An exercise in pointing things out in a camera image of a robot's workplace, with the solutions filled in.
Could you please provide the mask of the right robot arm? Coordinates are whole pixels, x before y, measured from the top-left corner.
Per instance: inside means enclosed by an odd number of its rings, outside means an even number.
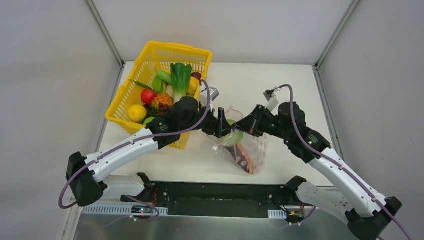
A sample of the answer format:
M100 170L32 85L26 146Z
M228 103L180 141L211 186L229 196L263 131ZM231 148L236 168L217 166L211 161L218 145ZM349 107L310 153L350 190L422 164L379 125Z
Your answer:
M320 208L346 224L359 240L378 239L402 207L396 197L386 197L367 184L320 133L308 127L306 114L296 102L280 104L277 115L257 105L232 127L254 137L268 134L282 139L293 155L325 176L336 191L294 176L283 187L284 200Z

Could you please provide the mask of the green apple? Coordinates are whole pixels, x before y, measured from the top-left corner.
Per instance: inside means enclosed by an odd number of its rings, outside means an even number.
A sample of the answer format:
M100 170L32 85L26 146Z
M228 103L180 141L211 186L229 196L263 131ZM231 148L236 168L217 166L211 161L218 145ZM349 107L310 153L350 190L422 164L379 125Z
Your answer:
M152 122L156 117L151 116L151 117L147 117L144 122L142 123L144 126L149 124L150 122Z

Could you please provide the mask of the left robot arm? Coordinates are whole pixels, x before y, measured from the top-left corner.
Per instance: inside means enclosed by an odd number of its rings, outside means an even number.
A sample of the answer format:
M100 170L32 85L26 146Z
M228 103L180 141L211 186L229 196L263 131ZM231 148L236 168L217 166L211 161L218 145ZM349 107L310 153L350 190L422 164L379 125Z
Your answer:
M79 151L68 160L60 199L71 189L75 204L89 206L102 198L110 187L106 178L115 170L148 153L156 152L180 140L182 134L201 130L205 134L222 138L232 132L224 109L218 109L218 116L207 105L201 107L192 97L183 97L161 116L154 118L141 130L121 143L104 150L83 156Z

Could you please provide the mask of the clear zip top bag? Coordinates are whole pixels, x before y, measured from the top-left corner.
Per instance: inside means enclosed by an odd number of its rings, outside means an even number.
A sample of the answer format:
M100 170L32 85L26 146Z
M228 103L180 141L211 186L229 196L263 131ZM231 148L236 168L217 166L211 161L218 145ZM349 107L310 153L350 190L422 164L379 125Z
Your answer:
M266 134L255 137L234 129L221 138L209 138L214 141L213 151L223 160L231 162L250 175L262 170L269 146Z

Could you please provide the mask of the light green cabbage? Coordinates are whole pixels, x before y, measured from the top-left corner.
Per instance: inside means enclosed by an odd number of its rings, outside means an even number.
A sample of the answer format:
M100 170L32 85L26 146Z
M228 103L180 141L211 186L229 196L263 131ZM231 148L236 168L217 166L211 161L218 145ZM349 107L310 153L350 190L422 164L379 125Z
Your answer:
M239 130L232 130L228 135L219 139L224 147L232 147L238 144L244 137L244 133Z

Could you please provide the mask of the brown orange sweet potato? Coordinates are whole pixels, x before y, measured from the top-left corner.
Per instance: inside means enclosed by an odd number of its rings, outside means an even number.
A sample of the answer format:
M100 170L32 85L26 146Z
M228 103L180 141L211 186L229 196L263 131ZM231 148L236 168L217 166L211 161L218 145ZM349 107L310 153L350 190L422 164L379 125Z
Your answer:
M233 161L246 173L254 173L254 164L252 159L249 157L241 143L238 143L231 147L224 147L224 149L230 154Z

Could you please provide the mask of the green leafy bok choy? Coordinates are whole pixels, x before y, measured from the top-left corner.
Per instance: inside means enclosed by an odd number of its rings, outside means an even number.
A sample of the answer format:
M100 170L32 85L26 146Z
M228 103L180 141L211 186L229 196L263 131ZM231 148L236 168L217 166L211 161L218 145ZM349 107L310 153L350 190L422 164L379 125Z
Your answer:
M186 96L192 74L192 65L181 62L170 65L171 85L173 88L174 103L179 102Z

